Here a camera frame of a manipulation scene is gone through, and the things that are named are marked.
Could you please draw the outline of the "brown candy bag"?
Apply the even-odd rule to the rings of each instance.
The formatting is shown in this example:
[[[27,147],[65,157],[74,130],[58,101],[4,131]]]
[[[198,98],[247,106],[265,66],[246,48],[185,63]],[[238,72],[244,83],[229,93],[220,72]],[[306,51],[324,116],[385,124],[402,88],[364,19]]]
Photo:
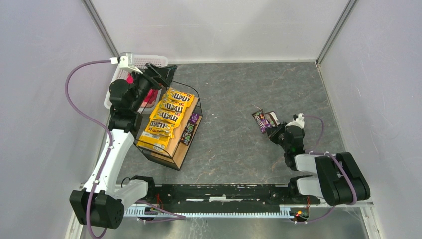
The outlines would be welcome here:
[[[281,124],[274,111],[266,112],[264,116],[270,127],[277,127]]]

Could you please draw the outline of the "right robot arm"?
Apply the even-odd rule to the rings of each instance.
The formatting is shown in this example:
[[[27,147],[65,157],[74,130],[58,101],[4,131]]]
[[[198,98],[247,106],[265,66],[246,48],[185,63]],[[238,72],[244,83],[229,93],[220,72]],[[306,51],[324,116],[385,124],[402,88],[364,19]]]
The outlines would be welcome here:
[[[331,206],[370,198],[370,187],[351,153],[305,151],[305,131],[298,126],[284,123],[266,129],[266,133],[271,142],[282,147],[288,168],[308,173],[291,180],[294,193],[322,198]]]

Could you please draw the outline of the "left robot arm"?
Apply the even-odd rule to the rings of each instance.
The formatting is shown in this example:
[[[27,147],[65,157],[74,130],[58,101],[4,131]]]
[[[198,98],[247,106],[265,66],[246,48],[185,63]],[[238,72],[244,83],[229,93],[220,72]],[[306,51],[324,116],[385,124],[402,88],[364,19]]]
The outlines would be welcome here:
[[[142,115],[138,110],[141,104],[150,90],[170,86],[176,69],[176,65],[159,67],[146,63],[144,70],[128,70],[133,77],[131,83],[126,79],[111,82],[108,125],[82,114],[106,131],[107,142],[88,181],[81,190],[74,190],[70,195],[70,204],[80,224],[116,229],[125,211],[147,196],[148,189],[153,186],[150,177],[134,176],[120,189],[116,189],[116,180],[140,130]]]

